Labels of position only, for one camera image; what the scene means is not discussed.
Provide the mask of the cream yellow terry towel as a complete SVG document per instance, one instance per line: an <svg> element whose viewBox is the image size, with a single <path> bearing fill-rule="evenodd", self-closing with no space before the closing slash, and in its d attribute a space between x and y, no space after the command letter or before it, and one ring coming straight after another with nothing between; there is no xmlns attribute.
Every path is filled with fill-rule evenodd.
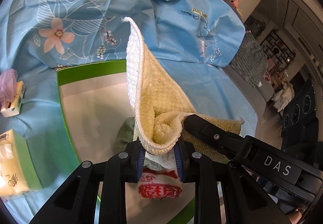
<svg viewBox="0 0 323 224"><path fill-rule="evenodd" d="M197 114L182 88L161 66L145 43L130 17L130 36L126 46L126 85L129 102L135 114L134 139L146 150L144 165L153 170L175 166L173 148L180 136L213 161L229 161L219 151L198 140L183 129L184 119Z"/></svg>

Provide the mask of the purple mesh scrunchie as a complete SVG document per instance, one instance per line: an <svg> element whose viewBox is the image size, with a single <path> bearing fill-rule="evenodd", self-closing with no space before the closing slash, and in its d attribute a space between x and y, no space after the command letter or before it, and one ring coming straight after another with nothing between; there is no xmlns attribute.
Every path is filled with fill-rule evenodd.
<svg viewBox="0 0 323 224"><path fill-rule="evenodd" d="M18 73L14 69L10 69L1 73L1 107L7 109L10 102L13 101L16 93L16 82Z"/></svg>

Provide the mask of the green box lid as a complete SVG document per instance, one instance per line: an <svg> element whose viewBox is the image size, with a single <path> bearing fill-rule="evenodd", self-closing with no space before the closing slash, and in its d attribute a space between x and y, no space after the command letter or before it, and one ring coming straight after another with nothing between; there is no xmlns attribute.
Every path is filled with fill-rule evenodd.
<svg viewBox="0 0 323 224"><path fill-rule="evenodd" d="M64 128L1 134L1 197L56 188L79 159Z"/></svg>

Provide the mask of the red and white cloth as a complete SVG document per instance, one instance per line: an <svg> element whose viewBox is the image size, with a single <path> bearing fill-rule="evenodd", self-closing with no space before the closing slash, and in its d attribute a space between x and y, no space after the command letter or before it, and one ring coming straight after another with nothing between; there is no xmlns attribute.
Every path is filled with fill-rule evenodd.
<svg viewBox="0 0 323 224"><path fill-rule="evenodd" d="M144 168L137 190L143 198L175 199L181 195L182 185L176 170L155 171Z"/></svg>

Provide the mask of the grey knitted cushion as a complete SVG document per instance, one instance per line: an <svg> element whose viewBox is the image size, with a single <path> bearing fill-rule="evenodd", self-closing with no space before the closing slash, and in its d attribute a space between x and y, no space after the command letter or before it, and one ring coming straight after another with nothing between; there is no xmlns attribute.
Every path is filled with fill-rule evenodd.
<svg viewBox="0 0 323 224"><path fill-rule="evenodd" d="M242 43L230 62L230 67L249 85L257 88L267 71L267 56L250 31L245 32Z"/></svg>

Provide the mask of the green folded cloth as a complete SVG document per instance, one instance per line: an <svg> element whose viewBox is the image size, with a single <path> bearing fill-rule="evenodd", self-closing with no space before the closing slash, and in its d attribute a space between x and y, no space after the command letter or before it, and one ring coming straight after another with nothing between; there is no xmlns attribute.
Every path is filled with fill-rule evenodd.
<svg viewBox="0 0 323 224"><path fill-rule="evenodd" d="M135 126L135 118L129 117L125 120L121 128L119 129L117 133L117 137L115 139L115 142L113 144L113 152L119 153L123 152L126 149L126 146L129 142L133 141L134 137L134 126ZM154 171L162 171L166 169L166 167L163 167L161 162L157 161L153 155L150 155L146 152L145 154L145 162L144 166L148 167L151 170Z"/></svg>

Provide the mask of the green cardboard box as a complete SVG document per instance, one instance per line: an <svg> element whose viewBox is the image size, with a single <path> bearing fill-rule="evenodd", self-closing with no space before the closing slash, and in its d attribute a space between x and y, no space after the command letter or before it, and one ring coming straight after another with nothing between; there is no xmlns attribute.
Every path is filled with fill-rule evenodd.
<svg viewBox="0 0 323 224"><path fill-rule="evenodd" d="M66 131L79 161L107 161L119 129L134 112L126 86L126 61L112 60L62 68L58 89ZM192 223L194 185L177 199L142 198L136 184L125 185L128 223Z"/></svg>

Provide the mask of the small white tissue pack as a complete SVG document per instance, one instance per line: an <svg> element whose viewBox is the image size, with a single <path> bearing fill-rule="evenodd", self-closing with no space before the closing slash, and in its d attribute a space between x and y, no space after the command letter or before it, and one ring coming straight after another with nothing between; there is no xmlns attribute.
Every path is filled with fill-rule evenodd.
<svg viewBox="0 0 323 224"><path fill-rule="evenodd" d="M22 99L25 93L25 84L23 81L19 81L16 84L16 94L14 96L14 100L8 103L8 108L5 109L4 107L1 108L1 114L3 117L13 117L20 114Z"/></svg>

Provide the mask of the light blue floral bedsheet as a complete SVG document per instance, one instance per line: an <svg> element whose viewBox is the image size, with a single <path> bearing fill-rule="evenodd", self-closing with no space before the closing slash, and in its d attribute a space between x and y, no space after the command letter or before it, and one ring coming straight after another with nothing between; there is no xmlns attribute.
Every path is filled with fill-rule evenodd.
<svg viewBox="0 0 323 224"><path fill-rule="evenodd" d="M1 132L13 129L25 137L43 186L6 201L18 223L28 223L78 166L56 70L125 58L130 26L124 17L134 19L198 112L243 119L242 133L255 133L257 114L223 72L245 33L225 0L3 0L1 71L15 69L26 92L21 113L1 118Z"/></svg>

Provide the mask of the dark wall shelf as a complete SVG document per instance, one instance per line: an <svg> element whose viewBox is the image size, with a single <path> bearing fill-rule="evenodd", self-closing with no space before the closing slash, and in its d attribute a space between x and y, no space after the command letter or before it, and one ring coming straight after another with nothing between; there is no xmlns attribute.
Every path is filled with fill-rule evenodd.
<svg viewBox="0 0 323 224"><path fill-rule="evenodd" d="M278 29L271 30L261 42L261 47L267 58L273 60L278 70L282 71L294 61L296 53L279 37L277 31Z"/></svg>

